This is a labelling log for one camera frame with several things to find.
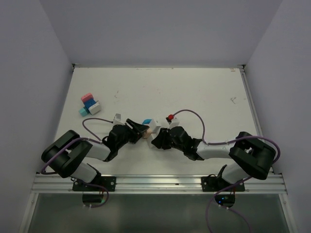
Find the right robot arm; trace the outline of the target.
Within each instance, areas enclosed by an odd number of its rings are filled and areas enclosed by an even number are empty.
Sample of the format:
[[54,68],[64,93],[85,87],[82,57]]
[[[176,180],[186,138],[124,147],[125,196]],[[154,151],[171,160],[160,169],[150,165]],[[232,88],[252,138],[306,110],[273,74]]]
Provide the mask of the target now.
[[240,132],[233,146],[229,142],[205,144],[202,139],[192,138],[181,126],[161,128],[151,137],[150,145],[157,149],[177,149],[192,161],[212,158],[231,158],[234,162],[224,165],[216,184],[228,190],[234,183],[248,177],[265,180],[276,156],[276,150],[247,132]]

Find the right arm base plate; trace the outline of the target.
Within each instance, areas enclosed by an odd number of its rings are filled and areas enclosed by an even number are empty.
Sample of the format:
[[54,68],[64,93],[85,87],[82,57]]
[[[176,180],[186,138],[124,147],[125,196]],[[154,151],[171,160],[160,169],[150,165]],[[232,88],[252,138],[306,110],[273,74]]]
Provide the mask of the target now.
[[215,174],[201,177],[201,187],[203,192],[218,192],[228,186],[230,186],[230,183],[222,178],[218,178]]

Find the white USB charger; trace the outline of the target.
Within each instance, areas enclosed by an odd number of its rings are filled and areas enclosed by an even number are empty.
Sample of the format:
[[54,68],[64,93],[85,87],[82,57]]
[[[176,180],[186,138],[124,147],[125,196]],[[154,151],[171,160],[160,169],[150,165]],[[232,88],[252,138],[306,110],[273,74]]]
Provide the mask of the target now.
[[152,119],[149,123],[149,128],[151,133],[157,133],[157,131],[161,128],[161,124],[156,119]]

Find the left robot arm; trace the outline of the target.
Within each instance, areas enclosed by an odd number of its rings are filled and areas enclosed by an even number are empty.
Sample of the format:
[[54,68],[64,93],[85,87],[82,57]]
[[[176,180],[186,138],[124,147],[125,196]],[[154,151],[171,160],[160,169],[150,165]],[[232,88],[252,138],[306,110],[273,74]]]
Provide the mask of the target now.
[[73,130],[67,131],[43,151],[41,159],[45,164],[40,173],[79,179],[84,181],[89,190],[97,190],[101,185],[100,173],[85,164],[84,158],[110,162],[117,156],[119,149],[127,143],[136,143],[149,129],[149,126],[130,119],[125,123],[112,121],[112,124],[109,134],[101,140],[81,137]]

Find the long white charger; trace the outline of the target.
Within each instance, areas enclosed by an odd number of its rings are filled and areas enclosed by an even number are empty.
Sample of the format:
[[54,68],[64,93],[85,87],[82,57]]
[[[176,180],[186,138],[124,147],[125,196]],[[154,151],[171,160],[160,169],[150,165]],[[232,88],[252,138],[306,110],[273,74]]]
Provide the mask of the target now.
[[152,133],[152,134],[150,134],[150,136],[147,138],[147,143],[148,143],[148,146],[149,146],[149,148],[150,149],[157,149],[157,147],[152,143],[152,141],[154,140],[154,139],[156,139],[156,137],[157,137],[157,134],[156,133]]

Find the beige cube socket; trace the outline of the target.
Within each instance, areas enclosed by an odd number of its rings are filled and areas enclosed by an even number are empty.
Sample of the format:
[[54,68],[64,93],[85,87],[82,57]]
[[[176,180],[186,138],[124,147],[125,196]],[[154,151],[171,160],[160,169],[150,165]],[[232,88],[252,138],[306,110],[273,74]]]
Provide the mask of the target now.
[[153,131],[149,128],[149,129],[147,129],[147,130],[143,133],[142,137],[143,137],[144,139],[147,139],[147,138],[149,138],[152,134],[153,134]]

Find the blue cube socket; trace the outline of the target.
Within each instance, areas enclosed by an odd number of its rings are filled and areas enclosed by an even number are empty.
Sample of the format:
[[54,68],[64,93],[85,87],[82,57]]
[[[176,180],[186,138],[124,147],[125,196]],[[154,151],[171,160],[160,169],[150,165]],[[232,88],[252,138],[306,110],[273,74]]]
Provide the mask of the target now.
[[88,99],[87,101],[84,102],[84,106],[89,109],[91,106],[96,104],[96,101],[93,98]]

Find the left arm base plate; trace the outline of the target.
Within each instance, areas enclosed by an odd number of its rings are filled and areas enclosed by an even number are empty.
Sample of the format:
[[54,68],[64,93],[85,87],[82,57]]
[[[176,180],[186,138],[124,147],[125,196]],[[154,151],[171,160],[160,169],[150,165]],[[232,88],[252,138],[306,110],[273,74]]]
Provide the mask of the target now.
[[91,183],[86,183],[76,178],[71,178],[73,181],[73,191],[79,192],[97,192],[108,191],[114,192],[117,178],[115,176],[96,176]]

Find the blue plug adapter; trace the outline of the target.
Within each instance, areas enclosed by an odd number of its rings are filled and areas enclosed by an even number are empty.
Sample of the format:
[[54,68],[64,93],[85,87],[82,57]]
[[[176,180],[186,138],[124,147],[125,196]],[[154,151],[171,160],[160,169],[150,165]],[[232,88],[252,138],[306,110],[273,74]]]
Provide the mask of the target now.
[[145,119],[142,123],[142,125],[149,125],[151,123],[152,119]]

